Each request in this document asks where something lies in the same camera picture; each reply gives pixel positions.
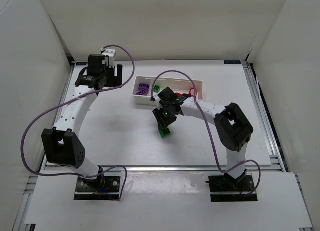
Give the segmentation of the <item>green square lego brick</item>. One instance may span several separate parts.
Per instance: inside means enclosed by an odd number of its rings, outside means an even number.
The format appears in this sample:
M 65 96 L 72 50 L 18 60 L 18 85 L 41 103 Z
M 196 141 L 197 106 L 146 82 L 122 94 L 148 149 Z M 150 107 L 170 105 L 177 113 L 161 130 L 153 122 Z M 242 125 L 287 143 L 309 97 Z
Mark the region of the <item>green square lego brick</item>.
M 159 93 L 160 90 L 161 90 L 161 87 L 158 86 L 158 85 L 155 85 L 154 88 L 153 88 L 153 91 L 154 91 L 155 93 Z

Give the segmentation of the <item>red rounded lego brick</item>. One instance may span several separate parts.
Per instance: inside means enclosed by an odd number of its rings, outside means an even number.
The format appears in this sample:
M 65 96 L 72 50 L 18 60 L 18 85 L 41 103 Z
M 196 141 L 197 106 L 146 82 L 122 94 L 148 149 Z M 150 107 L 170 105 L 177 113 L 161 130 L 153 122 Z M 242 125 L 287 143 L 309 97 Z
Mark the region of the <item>red rounded lego brick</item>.
M 188 94 L 194 97 L 197 95 L 197 90 L 193 87 L 189 90 Z

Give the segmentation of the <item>green small lego brick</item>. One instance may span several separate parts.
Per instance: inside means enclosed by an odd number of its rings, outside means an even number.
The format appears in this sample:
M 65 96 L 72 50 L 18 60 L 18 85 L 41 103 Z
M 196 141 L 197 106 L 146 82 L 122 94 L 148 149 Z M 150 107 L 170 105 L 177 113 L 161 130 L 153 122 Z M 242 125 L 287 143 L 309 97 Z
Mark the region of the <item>green small lego brick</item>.
M 160 129 L 159 133 L 161 135 L 161 138 L 164 139 L 165 137 L 169 136 L 171 134 L 171 131 L 168 127 L 164 128 L 164 129 Z

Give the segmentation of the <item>white three-compartment tray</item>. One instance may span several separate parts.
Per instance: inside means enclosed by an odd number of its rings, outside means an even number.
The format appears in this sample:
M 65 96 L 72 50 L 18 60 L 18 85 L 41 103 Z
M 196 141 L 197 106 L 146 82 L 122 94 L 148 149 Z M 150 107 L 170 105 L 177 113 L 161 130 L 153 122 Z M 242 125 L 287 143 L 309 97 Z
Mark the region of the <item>white three-compartment tray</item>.
M 140 83 L 146 83 L 150 85 L 148 95 L 137 95 L 137 92 L 139 91 L 138 86 Z M 154 86 L 160 86 L 159 93 L 153 91 Z M 157 99 L 158 96 L 165 99 L 168 99 L 170 96 L 178 98 L 176 93 L 189 95 L 189 90 L 191 88 L 196 90 L 197 100 L 202 101 L 204 99 L 204 83 L 201 80 L 190 81 L 189 79 L 170 77 L 160 77 L 156 79 L 154 76 L 137 76 L 135 78 L 132 95 L 135 103 L 138 105 L 155 106 L 156 103 L 151 101 L 152 98 Z

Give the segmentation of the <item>purple curved lego brick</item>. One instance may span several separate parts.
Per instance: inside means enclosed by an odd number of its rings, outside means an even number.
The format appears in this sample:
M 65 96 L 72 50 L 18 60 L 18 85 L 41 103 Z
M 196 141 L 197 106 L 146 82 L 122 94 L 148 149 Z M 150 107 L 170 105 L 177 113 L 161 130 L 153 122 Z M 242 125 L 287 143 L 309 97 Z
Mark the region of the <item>purple curved lego brick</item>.
M 144 89 L 149 89 L 150 88 L 150 85 L 147 84 L 147 83 L 140 83 L 139 86 L 138 86 L 138 90 L 139 91 L 142 91 Z

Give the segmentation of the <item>purple long lego brick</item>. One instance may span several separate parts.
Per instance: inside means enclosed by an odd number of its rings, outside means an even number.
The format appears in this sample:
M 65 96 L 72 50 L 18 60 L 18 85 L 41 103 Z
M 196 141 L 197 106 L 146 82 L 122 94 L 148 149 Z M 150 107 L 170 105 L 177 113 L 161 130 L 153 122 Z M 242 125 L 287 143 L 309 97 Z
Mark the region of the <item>purple long lego brick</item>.
M 142 90 L 139 90 L 136 95 L 137 96 L 147 96 L 149 94 L 149 89 L 148 88 L 145 88 L 145 89 L 142 89 Z

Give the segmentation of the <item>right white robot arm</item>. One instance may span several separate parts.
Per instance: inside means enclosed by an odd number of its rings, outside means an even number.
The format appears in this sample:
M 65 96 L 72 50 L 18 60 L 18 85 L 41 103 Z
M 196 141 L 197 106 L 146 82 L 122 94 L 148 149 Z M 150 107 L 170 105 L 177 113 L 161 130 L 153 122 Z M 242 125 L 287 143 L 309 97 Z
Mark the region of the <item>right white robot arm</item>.
M 233 188 L 244 180 L 247 174 L 246 149 L 254 129 L 238 104 L 214 105 L 197 100 L 191 94 L 177 95 L 169 87 L 152 96 L 151 101 L 156 104 L 152 113 L 162 137 L 169 133 L 169 126 L 179 115 L 203 120 L 207 130 L 209 124 L 214 125 L 227 152 L 226 168 L 220 172 Z

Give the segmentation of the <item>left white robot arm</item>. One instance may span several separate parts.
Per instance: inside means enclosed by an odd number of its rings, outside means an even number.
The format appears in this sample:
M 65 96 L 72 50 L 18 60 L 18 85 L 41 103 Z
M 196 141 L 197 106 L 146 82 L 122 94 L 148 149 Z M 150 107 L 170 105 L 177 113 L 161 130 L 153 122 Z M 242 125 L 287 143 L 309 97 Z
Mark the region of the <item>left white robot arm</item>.
M 75 102 L 68 104 L 53 127 L 44 129 L 41 134 L 48 162 L 80 174 L 83 182 L 95 191 L 104 188 L 105 181 L 101 175 L 103 169 L 86 157 L 79 132 L 91 105 L 98 97 L 97 92 L 122 85 L 123 66 L 114 64 L 115 57 L 114 49 L 89 55 L 88 66 L 80 71 L 75 82 L 72 95 Z

